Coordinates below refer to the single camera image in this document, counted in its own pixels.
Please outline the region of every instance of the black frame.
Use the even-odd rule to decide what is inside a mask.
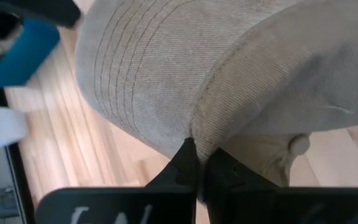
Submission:
[[[3,88],[0,88],[0,106],[9,107]],[[12,181],[15,186],[19,215],[24,224],[35,224],[34,204],[32,203],[31,192],[25,175],[19,145],[17,143],[11,144],[5,147],[5,152],[11,170]]]

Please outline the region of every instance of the wooden floor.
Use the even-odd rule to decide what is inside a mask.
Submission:
[[[86,11],[91,1],[78,1]],[[75,84],[76,32],[62,41],[24,88],[8,88],[9,106],[27,114],[29,136],[20,142],[30,189],[37,204],[68,186],[139,186],[168,159],[90,110]],[[358,186],[358,127],[317,133],[307,155],[291,170],[297,186]],[[198,223],[208,223],[200,210]]]

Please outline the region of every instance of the blue object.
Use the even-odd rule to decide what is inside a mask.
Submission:
[[[0,61],[0,87],[25,85],[60,40],[58,29],[26,20],[22,33]]]

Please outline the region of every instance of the beige cap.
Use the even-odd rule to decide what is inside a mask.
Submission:
[[[81,92],[168,157],[189,136],[205,161],[233,136],[356,125],[358,0],[297,2],[97,0],[76,50]]]

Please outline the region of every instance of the potted plant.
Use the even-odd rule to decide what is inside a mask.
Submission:
[[[0,107],[0,147],[20,141],[27,133],[25,114]]]

